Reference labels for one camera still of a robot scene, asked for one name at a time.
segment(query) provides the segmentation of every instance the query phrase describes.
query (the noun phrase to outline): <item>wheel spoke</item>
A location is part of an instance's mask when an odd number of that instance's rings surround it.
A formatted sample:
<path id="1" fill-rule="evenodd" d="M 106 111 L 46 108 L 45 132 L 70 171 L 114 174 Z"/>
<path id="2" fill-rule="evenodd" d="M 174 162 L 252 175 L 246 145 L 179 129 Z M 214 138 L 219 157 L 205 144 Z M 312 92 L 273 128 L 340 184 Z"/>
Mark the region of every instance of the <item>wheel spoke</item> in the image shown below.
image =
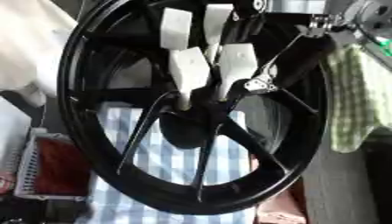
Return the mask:
<path id="1" fill-rule="evenodd" d="M 122 153 L 122 160 L 117 167 L 118 175 L 121 174 L 121 170 L 127 163 L 128 159 L 133 159 L 135 156 L 137 147 L 142 142 L 147 132 L 150 130 L 152 124 L 159 118 L 159 114 L 165 106 L 165 102 L 167 101 L 167 98 L 170 94 L 171 93 L 168 92 L 160 95 L 150 107 L 143 110 L 143 113 L 137 121 L 136 127 L 133 130 L 129 141 L 125 145 L 124 151 Z"/>
<path id="2" fill-rule="evenodd" d="M 84 36 L 96 43 L 107 46 L 118 46 L 139 50 L 154 50 L 159 49 L 158 38 L 151 35 L 136 35 L 136 34 L 116 34 L 106 32 L 85 32 Z"/>
<path id="3" fill-rule="evenodd" d="M 262 94 L 263 97 L 267 97 L 274 102 L 277 102 L 287 109 L 289 109 L 293 114 L 296 115 L 312 115 L 315 116 L 318 111 L 312 108 L 310 105 L 296 97 L 287 89 L 280 89 L 276 92 Z"/>
<path id="4" fill-rule="evenodd" d="M 202 202 L 202 193 L 203 193 L 203 180 L 206 174 L 208 159 L 210 158 L 211 151 L 214 146 L 214 141 L 216 135 L 218 134 L 220 125 L 213 129 L 210 132 L 208 139 L 205 141 L 204 145 L 200 149 L 199 155 L 199 165 L 196 171 L 196 175 L 192 182 L 192 187 L 196 189 L 196 197 L 198 202 Z"/>
<path id="5" fill-rule="evenodd" d="M 154 101 L 154 91 L 149 87 L 86 90 L 79 94 L 81 105 L 94 108 L 102 102 L 127 102 L 133 108 L 148 108 Z"/>
<path id="6" fill-rule="evenodd" d="M 278 68 L 274 84 L 287 88 L 302 80 L 331 49 L 332 41 L 329 37 L 307 38 L 300 34 L 274 58 Z"/>
<path id="7" fill-rule="evenodd" d="M 154 11 L 153 7 L 149 6 L 148 0 L 138 0 L 140 3 L 140 8 L 142 11 L 143 16 L 147 21 L 148 28 L 153 36 L 159 34 L 160 28 L 160 17 L 156 11 Z"/>
<path id="8" fill-rule="evenodd" d="M 228 118 L 226 122 L 223 123 L 220 133 L 245 147 L 257 158 L 262 168 L 269 171 L 281 172 L 281 174 L 284 175 L 284 172 L 286 171 L 284 165 L 272 154 L 269 154 L 253 136 L 231 118 Z"/>

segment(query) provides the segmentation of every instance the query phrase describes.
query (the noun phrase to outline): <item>wheel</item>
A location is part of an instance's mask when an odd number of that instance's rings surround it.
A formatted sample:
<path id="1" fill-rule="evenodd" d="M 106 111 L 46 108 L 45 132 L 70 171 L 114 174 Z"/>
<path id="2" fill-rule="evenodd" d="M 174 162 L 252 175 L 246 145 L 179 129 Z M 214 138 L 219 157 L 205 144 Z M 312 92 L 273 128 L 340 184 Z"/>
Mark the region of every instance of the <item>wheel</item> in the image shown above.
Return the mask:
<path id="1" fill-rule="evenodd" d="M 163 0 L 144 3 L 138 0 L 115 0 L 96 6 L 80 22 L 68 40 L 59 68 L 59 106 L 70 137 L 83 151 L 94 170 L 120 192 L 131 198 L 175 214 L 222 214 L 251 207 L 281 192 L 304 171 L 315 155 L 327 124 L 328 91 L 326 77 L 318 66 L 302 71 L 301 79 L 290 80 L 279 74 L 279 89 L 268 93 L 246 93 L 245 80 L 235 83 L 227 101 L 214 101 L 217 81 L 194 91 L 193 107 L 176 109 L 179 93 L 168 73 L 168 52 L 159 48 L 158 25 L 163 9 L 172 7 L 191 11 L 202 17 L 204 6 L 187 0 Z M 191 31 L 191 46 L 203 44 L 202 20 L 196 17 Z M 251 38 L 260 64 L 281 52 L 296 36 L 294 26 L 267 21 Z M 305 49 L 314 40 L 306 39 Z M 306 51 L 296 50 L 277 62 L 283 71 L 298 63 Z M 130 65 L 147 60 L 151 77 L 146 87 L 111 89 L 108 83 Z M 263 101 L 271 144 L 262 143 L 265 134 L 257 127 L 248 131 L 228 118 L 233 109 L 246 108 L 252 99 Z M 104 102 L 123 102 L 143 109 L 124 153 L 120 154 L 105 136 L 98 120 Z M 282 122 L 280 110 L 290 111 L 290 121 Z M 130 163 L 136 148 L 150 126 L 160 119 L 166 137 L 180 148 L 201 147 L 199 168 L 190 185 L 177 185 L 152 177 Z M 192 128 L 194 139 L 180 142 L 172 130 L 184 123 Z M 259 160 L 249 175 L 222 185 L 203 185 L 208 156 L 217 135 L 225 135 L 244 146 Z"/>

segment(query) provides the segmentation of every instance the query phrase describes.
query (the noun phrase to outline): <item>white block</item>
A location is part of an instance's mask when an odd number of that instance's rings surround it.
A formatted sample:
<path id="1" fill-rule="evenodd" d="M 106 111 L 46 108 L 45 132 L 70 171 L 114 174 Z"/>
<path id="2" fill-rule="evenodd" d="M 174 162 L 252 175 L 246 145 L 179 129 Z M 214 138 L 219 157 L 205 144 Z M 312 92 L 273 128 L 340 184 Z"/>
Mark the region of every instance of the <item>white block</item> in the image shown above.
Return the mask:
<path id="1" fill-rule="evenodd" d="M 188 48 L 192 13 L 186 10 L 164 9 L 161 23 L 161 47 L 169 50 Z"/>
<path id="2" fill-rule="evenodd" d="M 251 44 L 224 45 L 220 56 L 220 100 L 225 100 L 231 86 L 238 80 L 250 79 L 258 67 Z"/>
<path id="3" fill-rule="evenodd" d="M 209 45 L 217 44 L 221 41 L 223 27 L 234 6 L 228 4 L 209 4 L 206 7 L 206 15 L 204 17 L 204 33 L 206 42 Z"/>
<path id="4" fill-rule="evenodd" d="M 191 92 L 207 84 L 210 67 L 200 48 L 194 47 L 184 51 L 171 51 L 169 69 L 182 94 L 183 109 L 190 105 Z"/>

